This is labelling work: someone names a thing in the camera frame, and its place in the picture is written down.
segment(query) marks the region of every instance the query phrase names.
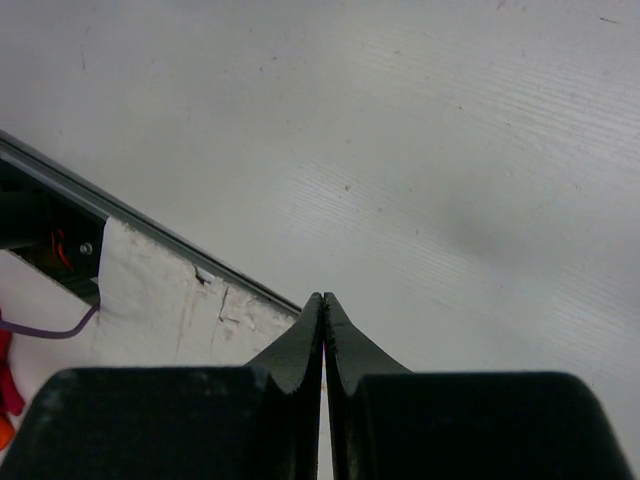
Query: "red object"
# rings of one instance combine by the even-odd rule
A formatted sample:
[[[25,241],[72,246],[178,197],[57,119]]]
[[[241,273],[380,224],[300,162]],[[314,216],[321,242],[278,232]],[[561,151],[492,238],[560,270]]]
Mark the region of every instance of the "red object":
[[[9,444],[14,434],[7,413],[20,415],[24,408],[24,400],[18,393],[8,363],[11,335],[11,332],[0,330],[0,450]]]
[[[64,232],[61,229],[57,228],[55,232],[50,233],[51,250],[53,251],[53,256],[60,259],[60,261],[64,263],[69,270],[73,270],[73,265],[71,265],[71,262],[64,253]]]

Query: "white table surface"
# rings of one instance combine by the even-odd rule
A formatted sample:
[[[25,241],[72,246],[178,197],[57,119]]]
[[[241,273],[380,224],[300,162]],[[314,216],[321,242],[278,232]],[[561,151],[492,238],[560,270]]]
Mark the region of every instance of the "white table surface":
[[[640,467],[640,4],[5,1],[0,128],[417,370],[554,369]]]

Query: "screw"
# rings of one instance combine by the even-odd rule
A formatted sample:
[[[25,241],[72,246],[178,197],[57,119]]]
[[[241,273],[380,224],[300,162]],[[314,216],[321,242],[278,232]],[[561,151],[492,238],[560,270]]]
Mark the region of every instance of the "screw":
[[[80,253],[82,255],[91,255],[93,253],[93,245],[89,242],[83,243],[80,245]]]

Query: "orange object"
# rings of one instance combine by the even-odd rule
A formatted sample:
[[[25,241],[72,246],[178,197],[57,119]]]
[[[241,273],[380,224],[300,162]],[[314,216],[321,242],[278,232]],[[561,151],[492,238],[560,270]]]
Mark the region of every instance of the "orange object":
[[[7,420],[6,417],[0,417],[0,450],[6,448],[11,442],[11,439],[16,434],[16,429],[13,428],[13,425]]]

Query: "red wire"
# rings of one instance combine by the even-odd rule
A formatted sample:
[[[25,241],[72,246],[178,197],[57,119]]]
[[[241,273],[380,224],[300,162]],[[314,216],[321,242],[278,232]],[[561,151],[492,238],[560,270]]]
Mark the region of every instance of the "red wire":
[[[69,268],[69,270],[73,270],[73,266],[71,266],[71,262],[69,261],[67,256],[64,254],[64,248],[62,247],[61,243],[58,244],[58,255],[60,256],[60,260],[62,260],[62,263],[64,263],[67,266],[67,268]]]
[[[64,240],[64,232],[60,228],[56,229],[56,232],[58,233],[58,235],[60,235],[60,239]],[[59,258],[60,261],[64,263],[64,265],[69,270],[73,270],[73,265],[71,265],[71,262],[69,261],[67,256],[64,254],[64,245],[62,245],[62,243],[56,244],[56,235],[53,232],[50,232],[50,233],[51,233],[51,250],[53,251],[53,256],[56,258]]]

